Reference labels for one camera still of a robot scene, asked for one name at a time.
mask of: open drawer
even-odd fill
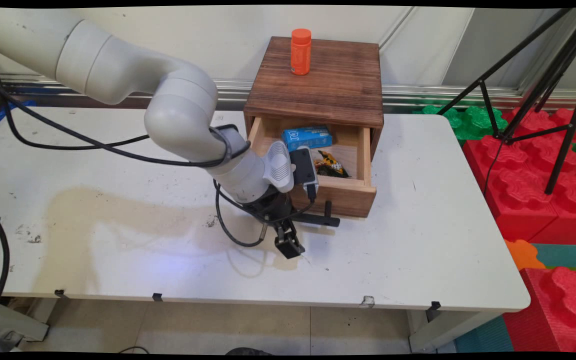
[[[281,140],[283,130],[311,125],[308,121],[255,117],[248,137],[251,149],[263,157],[273,142]],[[314,150],[331,153],[350,177],[317,175],[319,189],[311,210],[322,213],[326,201],[331,201],[333,215],[367,217],[377,194],[377,189],[371,186],[370,128],[330,123],[327,128],[333,144]],[[290,197],[297,209],[309,203],[301,185],[295,185]]]

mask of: floor tile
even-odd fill
[[[308,355],[308,307],[150,303],[137,345],[152,354],[224,355],[249,347],[273,355]]]
[[[134,346],[150,302],[61,299],[44,341],[19,344],[23,351],[117,353]]]
[[[405,310],[311,308],[312,355],[409,354]]]

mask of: orange cap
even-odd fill
[[[307,45],[311,42],[311,31],[308,29],[292,30],[292,42],[297,45]]]

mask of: wooden lid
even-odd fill
[[[291,73],[290,57],[291,39],[272,37],[244,107],[247,116],[384,127],[377,44],[313,39],[307,75]]]

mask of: black tripod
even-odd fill
[[[537,132],[533,132],[532,134],[526,134],[526,135],[518,136],[518,137],[513,137],[513,133],[517,129],[517,126],[519,125],[521,120],[526,116],[526,114],[528,114],[528,111],[530,111],[530,108],[533,105],[535,105],[535,103],[537,102],[537,99],[542,94],[543,95],[541,96],[541,100],[539,100],[539,103],[535,106],[534,111],[539,112],[542,109],[542,107],[544,107],[544,104],[546,104],[546,101],[550,97],[551,93],[553,93],[553,90],[555,89],[555,87],[559,83],[560,79],[562,79],[562,76],[564,75],[564,73],[566,72],[566,70],[568,69],[568,67],[572,63],[572,61],[575,59],[575,57],[576,57],[576,29],[570,35],[570,37],[567,39],[566,43],[563,45],[561,50],[558,51],[557,55],[552,60],[552,62],[549,64],[546,71],[544,71],[543,75],[541,76],[541,78],[539,79],[539,81],[537,82],[535,87],[532,89],[530,94],[528,94],[525,102],[521,105],[521,107],[517,111],[517,114],[515,114],[514,118],[512,119],[512,121],[510,121],[510,123],[508,124],[508,127],[505,129],[504,132],[499,132],[497,123],[495,121],[495,117],[494,117],[493,112],[492,112],[492,105],[490,104],[490,97],[489,97],[488,91],[486,89],[485,81],[491,75],[493,75],[493,73],[495,71],[499,70],[499,68],[501,68],[505,63],[507,63],[508,60],[512,59],[512,57],[517,55],[517,53],[519,53],[521,50],[523,50],[523,48],[525,48],[528,44],[532,43],[532,41],[534,41],[534,39],[537,39],[537,37],[539,37],[543,32],[548,30],[548,28],[550,28],[551,25],[556,23],[560,18],[562,18],[564,15],[566,15],[570,10],[571,10],[571,7],[567,7],[567,8],[563,8],[563,9],[559,10],[556,14],[554,14],[551,18],[549,18],[546,22],[544,22],[540,27],[538,27],[537,30],[533,31],[530,35],[528,35],[528,37],[526,37],[526,39],[524,39],[521,43],[519,43],[519,45],[517,45],[515,48],[510,50],[510,52],[508,52],[504,57],[502,57],[502,59],[500,59],[498,62],[496,62],[496,64],[494,64],[490,69],[488,69],[481,76],[479,76],[472,84],[470,84],[466,89],[464,89],[464,91],[462,91],[459,95],[457,95],[457,97],[455,97],[447,105],[442,107],[442,109],[439,110],[439,112],[437,112],[438,115],[443,115],[446,111],[448,111],[448,109],[454,107],[455,104],[457,104],[460,100],[462,100],[466,95],[468,95],[471,91],[473,91],[473,89],[475,89],[477,86],[479,86],[481,88],[481,93],[482,93],[482,96],[484,98],[484,103],[486,105],[488,116],[490,118],[490,124],[492,125],[493,137],[495,139],[501,139],[501,141],[502,141],[502,143],[499,145],[500,150],[501,150],[501,146],[503,146],[503,144],[510,145],[510,144],[517,142],[517,141],[522,141],[525,139],[539,137],[542,135],[561,132],[561,131],[565,130],[566,135],[564,136],[563,142],[561,144],[561,148],[560,148],[559,153],[557,155],[557,160],[555,161],[555,165],[552,169],[552,173],[550,174],[548,184],[546,185],[546,190],[545,190],[546,194],[552,194],[553,193],[553,189],[555,188],[555,184],[557,183],[557,178],[559,177],[560,172],[562,171],[562,166],[564,164],[564,160],[565,160],[566,155],[569,151],[570,144],[572,143],[572,139],[575,135],[575,131],[576,131],[576,106],[574,107],[574,112],[572,114],[572,118],[570,120],[570,123],[568,123],[567,125],[557,126],[557,127],[551,128],[551,129],[537,131]]]

